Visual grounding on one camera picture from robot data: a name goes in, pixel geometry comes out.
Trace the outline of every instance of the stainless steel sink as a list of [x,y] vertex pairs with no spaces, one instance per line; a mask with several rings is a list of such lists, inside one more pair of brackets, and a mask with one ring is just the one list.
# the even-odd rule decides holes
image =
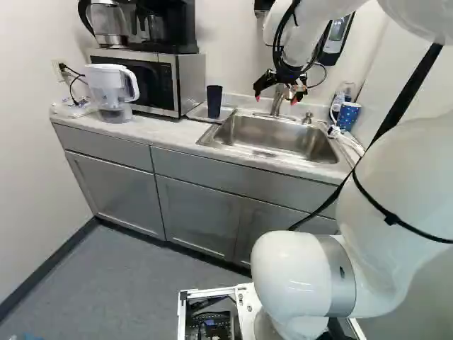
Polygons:
[[325,129],[316,122],[302,125],[300,122],[239,111],[222,126],[211,127],[197,144],[273,159],[336,164],[338,157]]

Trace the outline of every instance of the baseboard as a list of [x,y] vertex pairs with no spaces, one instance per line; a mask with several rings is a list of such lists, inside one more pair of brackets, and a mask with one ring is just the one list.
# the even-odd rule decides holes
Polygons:
[[153,244],[155,246],[168,248],[168,249],[171,249],[173,251],[177,251],[180,254],[193,257],[194,259],[206,262],[208,264],[212,264],[213,266],[217,266],[217,267],[226,269],[228,271],[232,271],[232,272],[234,272],[236,274],[247,276],[249,278],[252,277],[250,269],[247,269],[247,268],[244,268],[244,267],[240,267],[240,266],[238,266],[238,265],[236,265],[234,263],[232,264],[230,262],[226,262],[224,260],[217,259],[217,258],[215,258],[213,256],[200,253],[200,252],[198,252],[196,250],[185,248],[184,246],[180,246],[178,244],[174,244],[174,243],[171,243],[171,242],[168,242],[168,241],[161,241],[160,239],[156,239],[156,238],[154,238],[152,236],[149,236],[149,235],[146,235],[146,234],[142,234],[141,232],[138,232],[136,230],[128,229],[126,227],[117,225],[117,224],[115,224],[113,222],[110,222],[110,221],[102,220],[102,222],[100,222],[100,223],[104,227],[110,228],[112,230],[116,230],[117,232],[121,232],[122,234],[126,234],[126,235],[134,237],[136,239],[140,239],[142,241],[145,241],[147,243]]
[[99,221],[95,217],[91,218],[0,304],[0,324],[17,308],[17,306],[19,306],[22,300],[41,282],[41,280],[43,280],[98,225]]

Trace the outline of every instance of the black cup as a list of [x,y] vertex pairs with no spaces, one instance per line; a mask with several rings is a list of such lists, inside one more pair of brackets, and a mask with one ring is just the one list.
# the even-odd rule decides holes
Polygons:
[[220,107],[222,106],[223,87],[220,85],[209,85],[207,92],[207,117],[217,119],[220,116]]

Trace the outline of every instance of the bottle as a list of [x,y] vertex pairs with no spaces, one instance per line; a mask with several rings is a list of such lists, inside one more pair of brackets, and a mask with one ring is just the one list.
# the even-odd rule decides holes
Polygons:
[[331,120],[336,123],[341,105],[345,101],[352,101],[355,92],[355,84],[352,81],[343,81],[335,91],[331,105]]

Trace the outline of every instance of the countertop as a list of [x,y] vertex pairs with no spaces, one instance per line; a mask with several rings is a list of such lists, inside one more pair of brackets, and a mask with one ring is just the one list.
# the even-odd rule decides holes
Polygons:
[[[197,145],[197,141],[211,124],[185,118],[177,121],[168,118],[149,118],[135,115],[128,123],[110,124],[98,119],[96,114],[76,119],[63,118],[52,114],[50,120],[56,124],[140,142],[152,147],[184,152],[333,185],[341,183],[351,170],[350,164],[344,161],[345,159],[338,164],[318,164],[310,161],[289,163],[260,156],[237,155],[225,150]],[[345,158],[342,152],[337,153],[338,157]]]

